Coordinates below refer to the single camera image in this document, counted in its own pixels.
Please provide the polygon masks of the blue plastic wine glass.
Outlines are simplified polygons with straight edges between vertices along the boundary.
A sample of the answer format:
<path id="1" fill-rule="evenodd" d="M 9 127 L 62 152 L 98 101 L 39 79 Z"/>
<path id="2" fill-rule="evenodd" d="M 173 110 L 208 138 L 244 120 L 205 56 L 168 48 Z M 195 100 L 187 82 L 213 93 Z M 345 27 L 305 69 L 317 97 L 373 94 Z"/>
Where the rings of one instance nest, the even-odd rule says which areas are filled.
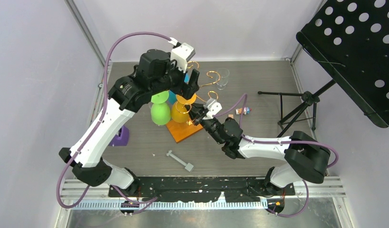
<path id="1" fill-rule="evenodd" d="M 185 75 L 184 82 L 185 82 L 185 83 L 188 83 L 188 81 L 189 81 L 189 75 L 186 74 L 186 75 Z M 173 105 L 173 104 L 177 101 L 176 94 L 173 93 L 173 92 L 170 91 L 170 90 L 169 90 L 168 92 L 169 92 L 168 102 L 169 102 L 171 105 Z"/>

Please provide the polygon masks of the orange plastic wine glass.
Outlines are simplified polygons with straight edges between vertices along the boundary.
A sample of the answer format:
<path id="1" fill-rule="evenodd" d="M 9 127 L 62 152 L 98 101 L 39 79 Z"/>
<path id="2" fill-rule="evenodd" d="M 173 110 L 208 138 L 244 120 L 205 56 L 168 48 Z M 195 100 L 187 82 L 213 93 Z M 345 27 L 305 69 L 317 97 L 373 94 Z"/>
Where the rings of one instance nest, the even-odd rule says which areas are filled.
<path id="1" fill-rule="evenodd" d="M 176 101 L 171 108 L 171 118 L 177 123 L 188 123 L 191 105 L 196 101 L 196 94 L 190 99 L 185 99 L 180 95 L 175 95 Z"/>

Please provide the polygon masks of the green plastic wine glass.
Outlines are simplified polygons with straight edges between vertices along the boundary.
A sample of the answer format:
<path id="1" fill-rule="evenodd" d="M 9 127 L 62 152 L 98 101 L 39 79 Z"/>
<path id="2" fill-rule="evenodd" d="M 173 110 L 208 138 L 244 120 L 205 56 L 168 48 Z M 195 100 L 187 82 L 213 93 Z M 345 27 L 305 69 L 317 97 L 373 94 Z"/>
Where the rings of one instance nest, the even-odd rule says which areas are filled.
<path id="1" fill-rule="evenodd" d="M 163 91 L 151 97 L 151 119 L 157 125 L 165 125 L 171 119 L 170 107 L 166 103 L 169 92 Z"/>

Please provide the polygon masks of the clear wine glass back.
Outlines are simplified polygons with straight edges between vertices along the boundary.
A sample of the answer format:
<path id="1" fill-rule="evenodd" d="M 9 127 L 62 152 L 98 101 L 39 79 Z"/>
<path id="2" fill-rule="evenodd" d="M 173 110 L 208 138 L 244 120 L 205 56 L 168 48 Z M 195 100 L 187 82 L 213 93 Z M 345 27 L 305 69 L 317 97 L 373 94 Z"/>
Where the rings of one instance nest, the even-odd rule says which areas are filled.
<path id="1" fill-rule="evenodd" d="M 229 81 L 230 71 L 227 68 L 219 68 L 217 69 L 217 73 L 220 76 L 220 79 L 216 81 L 216 87 L 219 90 L 224 90 Z"/>

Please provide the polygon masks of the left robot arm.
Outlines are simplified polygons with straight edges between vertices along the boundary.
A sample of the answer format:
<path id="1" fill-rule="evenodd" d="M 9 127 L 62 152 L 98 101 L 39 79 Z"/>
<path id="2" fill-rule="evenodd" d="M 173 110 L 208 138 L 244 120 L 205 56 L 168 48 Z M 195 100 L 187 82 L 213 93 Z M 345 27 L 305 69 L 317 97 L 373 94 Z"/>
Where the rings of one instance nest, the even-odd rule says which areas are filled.
<path id="1" fill-rule="evenodd" d="M 110 164 L 102 154 L 118 130 L 151 102 L 152 96 L 170 90 L 187 100 L 193 97 L 199 90 L 199 71 L 193 70 L 187 83 L 185 76 L 194 55 L 195 49 L 188 44 L 181 44 L 171 52 L 150 49 L 141 55 L 132 74 L 115 82 L 101 112 L 82 138 L 59 152 L 78 180 L 90 187 L 103 183 L 117 186 L 128 197 L 138 193 L 139 185 L 133 174 Z"/>

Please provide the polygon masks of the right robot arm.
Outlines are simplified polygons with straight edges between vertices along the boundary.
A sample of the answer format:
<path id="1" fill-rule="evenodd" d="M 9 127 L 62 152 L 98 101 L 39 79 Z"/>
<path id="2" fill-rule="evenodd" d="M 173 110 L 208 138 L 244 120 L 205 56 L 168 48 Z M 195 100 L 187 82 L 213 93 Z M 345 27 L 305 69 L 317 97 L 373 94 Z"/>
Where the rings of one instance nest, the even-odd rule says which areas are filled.
<path id="1" fill-rule="evenodd" d="M 330 150 L 302 131 L 281 138 L 254 138 L 243 134 L 239 123 L 231 117 L 221 123 L 203 104 L 190 106 L 189 116 L 194 125 L 201 125 L 222 145 L 231 159 L 268 158 L 285 161 L 272 167 L 264 179 L 264 188 L 271 195 L 278 194 L 295 181 L 321 184 L 329 165 Z"/>

